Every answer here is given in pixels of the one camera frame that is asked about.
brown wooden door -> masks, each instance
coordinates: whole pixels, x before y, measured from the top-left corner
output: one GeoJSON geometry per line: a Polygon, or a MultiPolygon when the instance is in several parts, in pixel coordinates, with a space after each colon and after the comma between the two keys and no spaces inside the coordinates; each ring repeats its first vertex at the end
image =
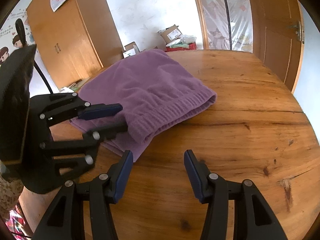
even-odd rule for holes
{"type": "Polygon", "coordinates": [[[50,0],[33,0],[27,14],[41,58],[58,88],[101,69],[75,0],[67,0],[55,12],[50,0]]]}
{"type": "Polygon", "coordinates": [[[303,54],[298,0],[250,0],[253,53],[294,91],[303,54]]]}

cardboard box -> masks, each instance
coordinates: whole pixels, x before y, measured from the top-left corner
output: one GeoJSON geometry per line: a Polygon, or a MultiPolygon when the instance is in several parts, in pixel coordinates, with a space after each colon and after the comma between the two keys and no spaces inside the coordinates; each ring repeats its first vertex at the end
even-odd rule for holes
{"type": "Polygon", "coordinates": [[[129,56],[133,56],[136,55],[140,52],[137,44],[135,42],[131,42],[128,45],[124,46],[125,52],[123,53],[123,56],[129,57],[129,56]]]}
{"type": "Polygon", "coordinates": [[[176,25],[171,26],[165,30],[161,30],[158,32],[161,37],[164,39],[165,43],[169,43],[179,38],[182,34],[176,25]]]}

wooden wardrobe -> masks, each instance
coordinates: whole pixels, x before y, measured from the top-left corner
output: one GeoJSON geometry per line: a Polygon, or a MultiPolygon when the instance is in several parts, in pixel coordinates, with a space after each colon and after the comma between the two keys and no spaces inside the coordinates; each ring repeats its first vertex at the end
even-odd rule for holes
{"type": "Polygon", "coordinates": [[[58,88],[123,58],[106,0],[67,0],[55,12],[50,0],[33,0],[27,14],[41,58],[58,88]]]}

transparent plastic sheet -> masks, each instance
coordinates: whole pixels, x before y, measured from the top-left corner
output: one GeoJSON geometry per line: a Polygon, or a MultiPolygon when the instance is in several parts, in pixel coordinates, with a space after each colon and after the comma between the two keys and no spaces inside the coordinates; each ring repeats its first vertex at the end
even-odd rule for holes
{"type": "Polygon", "coordinates": [[[210,49],[230,49],[227,10],[224,0],[201,0],[210,49]]]}
{"type": "Polygon", "coordinates": [[[253,49],[252,14],[249,0],[227,0],[232,50],[251,52],[253,49]]]}

light blue wall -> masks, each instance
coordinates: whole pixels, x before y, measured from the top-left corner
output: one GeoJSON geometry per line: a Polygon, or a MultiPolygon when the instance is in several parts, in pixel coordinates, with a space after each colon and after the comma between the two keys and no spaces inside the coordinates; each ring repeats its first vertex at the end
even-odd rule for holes
{"type": "Polygon", "coordinates": [[[305,46],[301,72],[293,95],[320,141],[320,33],[307,11],[304,8],[302,10],[305,46]]]}

